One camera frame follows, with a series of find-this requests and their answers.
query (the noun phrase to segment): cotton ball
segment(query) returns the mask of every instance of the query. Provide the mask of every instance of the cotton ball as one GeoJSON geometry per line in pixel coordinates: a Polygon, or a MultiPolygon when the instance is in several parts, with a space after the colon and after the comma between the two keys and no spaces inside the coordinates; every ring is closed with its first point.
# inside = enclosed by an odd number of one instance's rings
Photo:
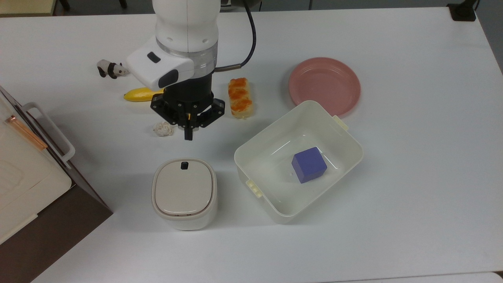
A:
{"type": "Polygon", "coordinates": [[[173,127],[168,122],[155,124],[153,130],[158,136],[173,135],[173,127]]]}

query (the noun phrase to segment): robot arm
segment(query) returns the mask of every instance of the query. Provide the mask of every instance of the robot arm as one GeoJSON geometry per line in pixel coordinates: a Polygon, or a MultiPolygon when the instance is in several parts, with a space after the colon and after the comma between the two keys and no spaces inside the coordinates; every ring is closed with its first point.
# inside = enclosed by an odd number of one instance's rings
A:
{"type": "MultiPolygon", "coordinates": [[[[260,0],[232,0],[249,7],[260,0]]],[[[220,0],[152,0],[157,16],[155,36],[126,59],[130,72],[153,91],[150,107],[172,125],[185,130],[192,140],[193,130],[206,127],[224,114],[225,103],[211,92],[213,72],[243,66],[216,68],[220,0]]]]}
{"type": "Polygon", "coordinates": [[[220,0],[152,0],[155,36],[128,56],[129,70],[156,91],[213,72],[220,0]]]}

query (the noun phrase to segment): plate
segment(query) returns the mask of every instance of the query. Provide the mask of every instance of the plate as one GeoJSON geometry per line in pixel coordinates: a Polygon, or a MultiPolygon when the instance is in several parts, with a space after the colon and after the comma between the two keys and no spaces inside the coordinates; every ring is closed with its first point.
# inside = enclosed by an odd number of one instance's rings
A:
{"type": "Polygon", "coordinates": [[[298,64],[290,75],[288,88],[295,105],[314,100],[332,116],[350,111],[361,92],[360,81],[351,68],[325,57],[298,64]]]}

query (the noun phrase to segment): bread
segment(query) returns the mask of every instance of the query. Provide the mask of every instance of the bread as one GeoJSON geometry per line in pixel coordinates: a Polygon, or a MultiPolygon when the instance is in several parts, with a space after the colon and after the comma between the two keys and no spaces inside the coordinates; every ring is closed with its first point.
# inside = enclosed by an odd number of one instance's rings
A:
{"type": "Polygon", "coordinates": [[[253,115],[253,102],[246,78],[232,79],[229,82],[229,101],[232,116],[243,119],[253,115]]]}

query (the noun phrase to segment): purple block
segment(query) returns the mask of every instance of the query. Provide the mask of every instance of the purple block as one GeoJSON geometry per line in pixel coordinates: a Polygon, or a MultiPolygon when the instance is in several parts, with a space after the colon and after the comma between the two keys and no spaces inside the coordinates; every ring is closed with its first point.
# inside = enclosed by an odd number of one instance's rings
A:
{"type": "Polygon", "coordinates": [[[294,155],[292,166],[301,184],[321,177],[326,170],[325,160],[318,148],[311,148],[294,155]]]}

